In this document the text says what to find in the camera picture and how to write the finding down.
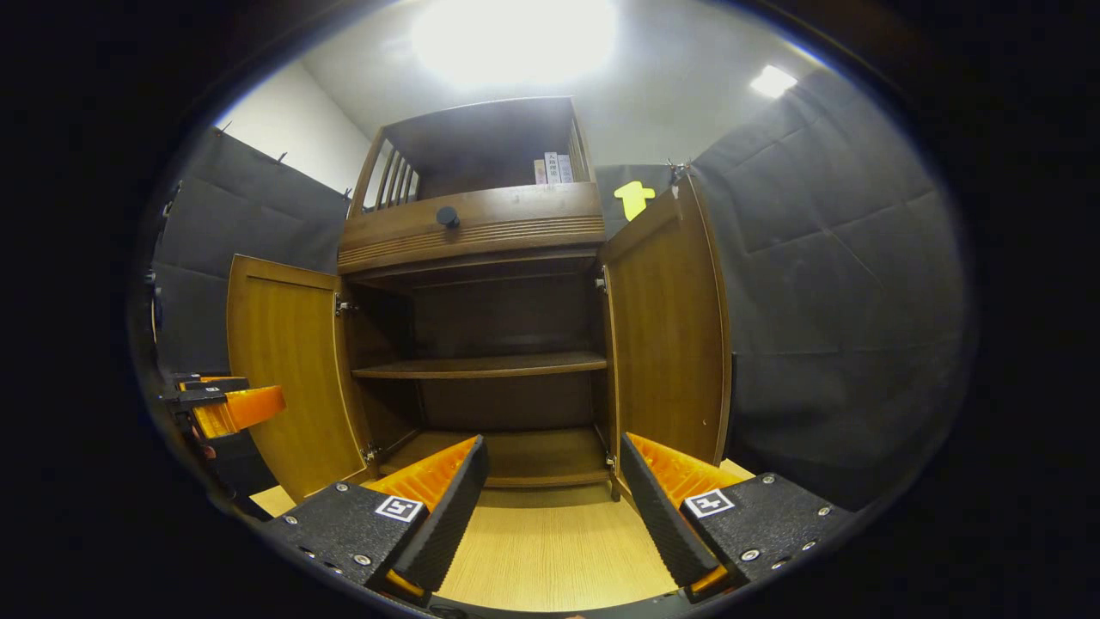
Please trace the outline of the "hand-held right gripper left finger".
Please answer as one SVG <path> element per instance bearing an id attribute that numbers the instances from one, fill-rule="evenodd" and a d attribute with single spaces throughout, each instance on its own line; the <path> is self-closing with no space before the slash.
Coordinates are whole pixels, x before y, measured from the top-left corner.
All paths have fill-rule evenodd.
<path id="1" fill-rule="evenodd" d="M 260 535 L 331 579 L 428 603 L 448 575 L 490 473 L 482 435 L 369 486 L 339 480 L 272 518 Z"/>

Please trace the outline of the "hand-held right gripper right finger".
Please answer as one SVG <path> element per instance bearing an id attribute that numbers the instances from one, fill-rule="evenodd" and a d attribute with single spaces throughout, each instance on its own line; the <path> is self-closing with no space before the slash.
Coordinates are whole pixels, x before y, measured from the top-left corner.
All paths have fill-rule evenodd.
<path id="1" fill-rule="evenodd" d="M 620 472 L 688 603 L 770 579 L 855 518 L 777 473 L 735 474 L 635 432 L 622 434 Z"/>

